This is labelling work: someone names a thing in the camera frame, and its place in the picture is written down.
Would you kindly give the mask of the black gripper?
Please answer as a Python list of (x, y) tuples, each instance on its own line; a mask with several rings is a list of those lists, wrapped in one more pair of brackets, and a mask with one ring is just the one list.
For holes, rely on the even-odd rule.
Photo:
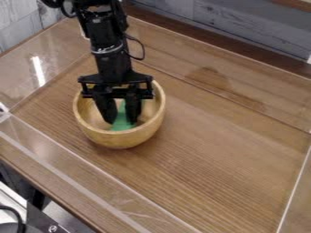
[(91, 54), (95, 57), (98, 73), (78, 78), (82, 95), (86, 98), (94, 98), (102, 117), (108, 124), (114, 124), (118, 116), (114, 98), (126, 98), (127, 119), (131, 124), (135, 124), (142, 113), (142, 99), (154, 98), (154, 78), (132, 69), (126, 45), (94, 46)]

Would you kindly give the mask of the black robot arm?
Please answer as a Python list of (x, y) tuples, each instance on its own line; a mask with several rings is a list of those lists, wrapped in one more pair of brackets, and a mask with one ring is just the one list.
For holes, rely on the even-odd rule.
[(91, 98), (102, 118), (114, 124), (118, 117), (116, 100), (126, 101), (126, 114), (135, 124), (142, 114), (142, 101), (154, 98), (154, 78), (132, 69), (128, 40), (142, 43), (127, 34), (128, 20), (119, 0), (42, 0), (63, 14), (78, 18), (84, 37), (90, 40), (98, 73), (80, 76), (83, 98)]

